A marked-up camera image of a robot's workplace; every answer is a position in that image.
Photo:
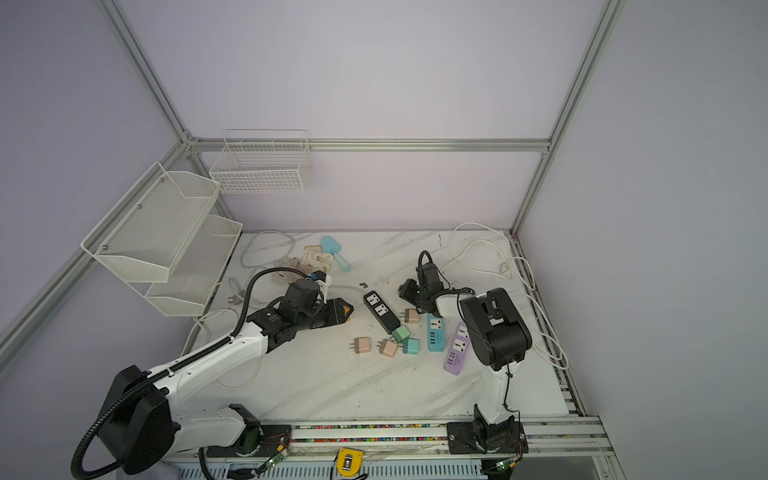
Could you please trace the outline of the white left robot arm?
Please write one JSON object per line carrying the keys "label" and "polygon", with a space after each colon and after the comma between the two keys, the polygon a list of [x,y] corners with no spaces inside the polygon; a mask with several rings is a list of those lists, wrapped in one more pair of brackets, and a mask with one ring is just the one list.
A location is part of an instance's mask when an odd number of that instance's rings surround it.
{"label": "white left robot arm", "polygon": [[346,323],[354,307],[326,294],[321,271],[300,274],[286,292],[255,312],[242,309],[233,330],[164,365],[119,372],[102,408],[75,448],[70,473],[95,479],[120,469],[148,470],[169,454],[210,447],[247,456],[270,446],[260,420],[244,405],[196,415],[186,403],[239,366],[292,341],[297,333]]}

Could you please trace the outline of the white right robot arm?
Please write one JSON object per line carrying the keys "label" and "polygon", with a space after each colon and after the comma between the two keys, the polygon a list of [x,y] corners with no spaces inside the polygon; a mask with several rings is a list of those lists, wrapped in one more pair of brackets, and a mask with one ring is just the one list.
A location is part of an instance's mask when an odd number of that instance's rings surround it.
{"label": "white right robot arm", "polygon": [[502,288],[477,294],[469,287],[450,287],[427,250],[419,254],[415,271],[398,295],[422,315],[457,322],[448,347],[454,362],[449,370],[457,370],[468,356],[483,366],[472,420],[448,426],[450,450],[522,457],[528,452],[527,436],[508,396],[533,338],[519,309]]}

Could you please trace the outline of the teal power strip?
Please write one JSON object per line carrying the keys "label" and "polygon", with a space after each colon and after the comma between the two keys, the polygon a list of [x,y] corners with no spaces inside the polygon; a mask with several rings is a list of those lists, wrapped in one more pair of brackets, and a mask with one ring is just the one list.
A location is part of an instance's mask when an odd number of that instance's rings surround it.
{"label": "teal power strip", "polygon": [[445,329],[442,318],[427,315],[427,348],[430,352],[443,352],[445,349]]}

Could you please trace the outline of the black power strip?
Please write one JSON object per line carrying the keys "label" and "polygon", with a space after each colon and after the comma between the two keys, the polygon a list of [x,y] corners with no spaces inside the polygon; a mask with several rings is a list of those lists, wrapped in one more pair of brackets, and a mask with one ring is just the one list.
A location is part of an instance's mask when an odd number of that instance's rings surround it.
{"label": "black power strip", "polygon": [[366,308],[377,319],[381,327],[387,334],[391,334],[394,330],[401,326],[401,322],[398,316],[392,311],[392,309],[385,303],[385,301],[379,296],[376,291],[371,291],[363,296],[363,301]]}

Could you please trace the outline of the pink USB charger plug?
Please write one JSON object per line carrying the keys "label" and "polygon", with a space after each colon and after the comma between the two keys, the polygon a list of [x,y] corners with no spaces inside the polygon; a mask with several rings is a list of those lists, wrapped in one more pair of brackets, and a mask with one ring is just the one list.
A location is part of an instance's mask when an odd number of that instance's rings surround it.
{"label": "pink USB charger plug", "polygon": [[398,349],[399,345],[390,339],[382,340],[378,346],[378,352],[387,358],[394,358]]}

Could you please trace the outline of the purple power strip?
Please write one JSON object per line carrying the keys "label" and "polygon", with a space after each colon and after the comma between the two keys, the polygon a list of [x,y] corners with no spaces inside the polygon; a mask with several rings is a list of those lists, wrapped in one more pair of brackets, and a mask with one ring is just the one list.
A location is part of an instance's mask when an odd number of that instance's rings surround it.
{"label": "purple power strip", "polygon": [[458,323],[450,342],[446,359],[443,364],[443,370],[458,376],[465,365],[466,356],[471,349],[469,330],[465,322]]}

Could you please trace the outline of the green USB charger plug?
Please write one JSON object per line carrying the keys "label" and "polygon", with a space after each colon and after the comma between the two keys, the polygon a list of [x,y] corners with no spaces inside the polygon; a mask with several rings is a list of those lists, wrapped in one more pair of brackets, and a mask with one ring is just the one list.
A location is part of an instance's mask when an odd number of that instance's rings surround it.
{"label": "green USB charger plug", "polygon": [[411,337],[411,332],[406,326],[401,325],[391,332],[391,337],[396,343],[402,344]]}

